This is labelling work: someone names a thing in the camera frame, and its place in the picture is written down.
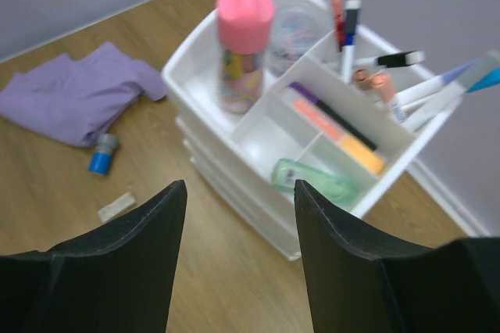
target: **purple towel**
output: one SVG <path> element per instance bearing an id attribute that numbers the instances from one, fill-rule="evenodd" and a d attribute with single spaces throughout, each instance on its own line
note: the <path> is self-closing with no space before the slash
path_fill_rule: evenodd
<path id="1" fill-rule="evenodd" d="M 76 146 L 91 146 L 144 93 L 166 95 L 160 73 L 106 42 L 80 61 L 59 55 L 0 91 L 0 115 L 29 130 Z"/>

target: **baseboard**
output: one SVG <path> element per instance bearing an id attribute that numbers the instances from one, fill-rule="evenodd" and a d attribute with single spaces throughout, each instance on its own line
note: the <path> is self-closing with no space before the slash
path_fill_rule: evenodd
<path id="1" fill-rule="evenodd" d="M 491 235 L 420 160 L 413 160 L 407 171 L 467 235 L 472 237 Z"/>

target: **wooden floor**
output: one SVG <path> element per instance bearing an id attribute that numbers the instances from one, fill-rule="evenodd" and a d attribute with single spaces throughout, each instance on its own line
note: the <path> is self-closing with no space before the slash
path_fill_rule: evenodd
<path id="1" fill-rule="evenodd" d="M 161 69 L 215 0 L 154 0 L 0 65 L 14 72 L 68 52 L 80 59 L 104 41 Z M 112 126 L 121 148 L 108 177 L 87 172 L 93 149 L 72 148 L 0 119 L 0 253 L 45 250 L 99 225 L 97 210 L 123 193 L 139 203 L 184 179 L 187 217 L 170 332 L 311 332 L 301 261 L 288 263 L 200 178 L 189 163 L 168 100 L 141 99 Z M 368 222 L 436 246 L 463 236 L 405 174 Z"/>

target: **green bottle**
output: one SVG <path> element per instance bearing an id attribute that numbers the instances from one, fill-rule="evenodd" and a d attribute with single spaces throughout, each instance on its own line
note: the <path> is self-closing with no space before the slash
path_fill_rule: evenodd
<path id="1" fill-rule="evenodd" d="M 343 178 L 325 173 L 293 159 L 280 159 L 271 175 L 273 186 L 283 192 L 294 192 L 295 181 L 309 182 L 325 198 L 335 204 L 350 205 L 359 194 L 358 186 Z"/>

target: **storage bin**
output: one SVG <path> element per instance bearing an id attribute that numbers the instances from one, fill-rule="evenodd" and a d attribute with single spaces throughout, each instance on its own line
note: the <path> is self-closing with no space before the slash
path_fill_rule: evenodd
<path id="1" fill-rule="evenodd" d="M 277 6 L 314 7 L 328 22 L 324 0 L 274 0 Z M 397 52 L 394 46 L 363 25 L 356 36 L 356 58 Z M 270 185 L 279 158 L 296 159 L 354 181 L 361 193 L 350 206 L 362 218 L 395 182 L 459 104 L 452 102 L 416 133 L 408 132 L 361 92 L 343 84 L 323 63 L 336 48 L 325 34 L 285 74 L 265 72 L 262 98 L 244 115 L 223 111 L 216 101 L 218 42 L 215 12 L 186 38 L 162 70 L 162 78 L 177 107 L 177 125 L 183 131 L 192 162 L 214 189 L 287 259 L 300 257 L 293 196 Z M 398 91 L 433 77 L 422 66 L 391 69 Z M 291 104 L 288 85 L 294 81 L 317 96 L 377 145 L 385 162 L 376 175 Z"/>

